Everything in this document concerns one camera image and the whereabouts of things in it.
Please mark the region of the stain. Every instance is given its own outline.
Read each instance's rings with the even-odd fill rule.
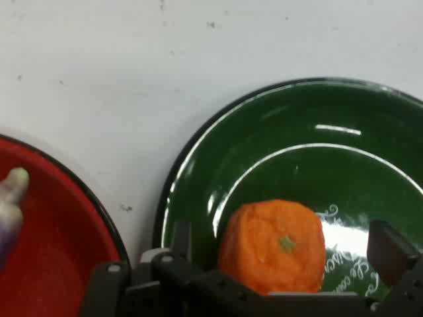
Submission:
[[[130,211],[132,211],[132,207],[131,206],[125,206],[125,205],[120,205],[120,209],[123,211],[126,211],[127,213],[129,213]]]
[[[215,22],[207,22],[206,28],[216,28],[216,23]]]
[[[15,18],[17,20],[23,20],[25,19],[26,15],[22,12],[17,12],[15,11],[14,13],[12,13],[12,18]]]

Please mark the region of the red bowl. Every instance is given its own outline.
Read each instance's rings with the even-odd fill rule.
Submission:
[[[30,174],[24,224],[0,271],[0,316],[77,316],[90,272],[128,260],[100,201],[47,154],[0,136],[0,179],[22,166]]]

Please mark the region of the plate rim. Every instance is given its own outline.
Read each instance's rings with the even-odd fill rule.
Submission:
[[[152,247],[153,248],[161,248],[163,247],[163,223],[165,220],[165,210],[167,205],[167,198],[171,192],[171,187],[176,179],[178,171],[185,161],[186,157],[189,155],[190,151],[193,149],[195,144],[202,138],[204,133],[222,116],[226,115],[232,109],[237,107],[238,105],[246,102],[247,100],[258,96],[264,92],[268,92],[270,90],[284,88],[292,85],[298,84],[316,84],[316,83],[333,83],[333,84],[341,84],[341,85],[352,85],[361,88],[367,88],[371,90],[384,90],[388,94],[392,94],[399,98],[408,99],[410,102],[414,102],[420,104],[423,107],[423,101],[420,99],[411,96],[399,89],[392,88],[388,85],[383,85],[379,83],[375,83],[373,81],[366,81],[361,79],[351,79],[346,77],[307,77],[301,79],[293,79],[289,81],[282,81],[279,83],[271,84],[264,86],[262,88],[256,89],[244,96],[230,102],[228,105],[224,106],[221,110],[217,111],[212,117],[210,117],[203,125],[196,130],[196,132],[189,138],[189,140],[185,143],[182,150],[179,152],[178,156],[174,160],[171,169],[166,177],[165,183],[163,185],[163,189],[160,194],[159,202],[157,204],[157,210],[155,215],[155,220],[153,223],[153,238],[152,238]]]

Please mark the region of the toy vegetable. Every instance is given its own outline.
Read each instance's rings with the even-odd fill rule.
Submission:
[[[300,203],[243,205],[231,217],[218,267],[257,293],[317,292],[325,267],[319,217]]]
[[[0,182],[0,269],[20,232],[23,217],[19,202],[28,185],[29,175],[23,168],[12,169]]]

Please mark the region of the screw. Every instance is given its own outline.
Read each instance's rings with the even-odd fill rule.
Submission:
[[[119,264],[110,264],[107,268],[107,271],[110,273],[117,273],[120,271],[120,265]]]
[[[162,262],[165,262],[165,263],[172,262],[172,261],[173,261],[173,256],[163,256],[163,257],[161,258],[161,261],[162,261]]]

